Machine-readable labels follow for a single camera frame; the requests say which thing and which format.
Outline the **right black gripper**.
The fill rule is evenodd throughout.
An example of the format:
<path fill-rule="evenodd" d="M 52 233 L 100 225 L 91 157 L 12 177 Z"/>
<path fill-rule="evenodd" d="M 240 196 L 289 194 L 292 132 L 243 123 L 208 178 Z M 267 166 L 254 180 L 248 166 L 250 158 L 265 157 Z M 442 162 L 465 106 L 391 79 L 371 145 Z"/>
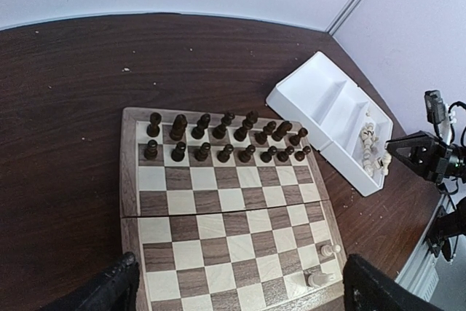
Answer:
<path fill-rule="evenodd" d="M 462 179 L 462 146 L 419 131 L 386 142 L 388 153 L 424 180 Z"/>

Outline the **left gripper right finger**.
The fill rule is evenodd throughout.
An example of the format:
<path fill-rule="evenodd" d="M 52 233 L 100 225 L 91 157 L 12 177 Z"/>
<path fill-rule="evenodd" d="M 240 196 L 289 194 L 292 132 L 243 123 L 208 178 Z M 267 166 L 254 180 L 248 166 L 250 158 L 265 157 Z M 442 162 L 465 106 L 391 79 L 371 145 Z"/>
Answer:
<path fill-rule="evenodd" d="M 408 292 L 359 254 L 350 254 L 343 269 L 345 310 L 437 310 Z"/>

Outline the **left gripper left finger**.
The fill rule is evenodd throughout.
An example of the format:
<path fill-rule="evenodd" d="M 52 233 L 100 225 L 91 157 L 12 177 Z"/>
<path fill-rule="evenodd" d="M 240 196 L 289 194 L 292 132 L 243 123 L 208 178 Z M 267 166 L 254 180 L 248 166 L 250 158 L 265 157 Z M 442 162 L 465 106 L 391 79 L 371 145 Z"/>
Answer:
<path fill-rule="evenodd" d="M 127 252 L 83 286 L 40 309 L 135 310 L 139 282 L 139 263 Z"/>

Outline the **white pawn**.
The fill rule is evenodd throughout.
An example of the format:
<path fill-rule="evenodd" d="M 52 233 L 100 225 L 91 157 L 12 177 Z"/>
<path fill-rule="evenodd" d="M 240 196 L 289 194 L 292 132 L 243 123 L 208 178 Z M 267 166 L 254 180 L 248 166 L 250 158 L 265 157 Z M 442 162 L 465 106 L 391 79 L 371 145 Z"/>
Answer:
<path fill-rule="evenodd" d="M 387 151 L 384 153 L 384 155 L 380 159 L 380 164 L 381 164 L 381 174 L 383 176 L 387 176 L 389 174 L 389 165 L 392 162 L 392 155 L 388 153 Z"/>

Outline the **white chess piece tall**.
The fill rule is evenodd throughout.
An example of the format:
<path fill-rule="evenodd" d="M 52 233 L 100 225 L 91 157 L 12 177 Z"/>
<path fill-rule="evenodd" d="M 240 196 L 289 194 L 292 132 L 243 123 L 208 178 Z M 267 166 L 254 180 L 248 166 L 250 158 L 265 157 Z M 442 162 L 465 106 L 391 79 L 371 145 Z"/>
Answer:
<path fill-rule="evenodd" d="M 307 284 L 311 288 L 320 288 L 335 281 L 336 276 L 334 273 L 324 273 L 321 271 L 310 272 L 307 277 Z"/>

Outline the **white chess piece short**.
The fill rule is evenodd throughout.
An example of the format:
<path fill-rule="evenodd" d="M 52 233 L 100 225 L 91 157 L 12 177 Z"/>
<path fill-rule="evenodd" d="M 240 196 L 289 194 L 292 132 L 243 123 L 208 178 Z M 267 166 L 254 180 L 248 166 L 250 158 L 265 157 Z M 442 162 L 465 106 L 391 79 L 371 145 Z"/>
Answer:
<path fill-rule="evenodd" d="M 335 245 L 325 244 L 325 245 L 322 245 L 320 248 L 320 253 L 324 257 L 331 257 L 340 252 L 341 252 L 341 246 L 339 244 L 335 244 Z"/>

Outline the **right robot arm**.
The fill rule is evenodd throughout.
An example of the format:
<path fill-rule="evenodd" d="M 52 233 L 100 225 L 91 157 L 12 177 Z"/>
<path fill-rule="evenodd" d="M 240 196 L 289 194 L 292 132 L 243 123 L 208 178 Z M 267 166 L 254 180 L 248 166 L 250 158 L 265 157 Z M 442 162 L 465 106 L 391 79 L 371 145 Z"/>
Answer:
<path fill-rule="evenodd" d="M 464 108 L 465 103 L 457 101 L 448 105 L 443 102 L 438 90 L 426 91 L 424 102 L 427 121 L 433 125 L 435 133 L 419 131 L 393 138 L 386 142 L 385 149 L 415 174 L 434 183 L 441 194 L 450 197 L 458 191 L 450 192 L 444 181 L 451 178 L 465 182 L 465 134 L 461 134 L 460 145 L 454 143 L 453 114 L 453 108 Z M 445 260 L 451 261 L 457 247 L 451 245 L 450 239 L 464 234 L 465 200 L 460 200 L 450 213 L 441 206 L 427 231 L 429 251 L 435 257 L 443 255 Z"/>

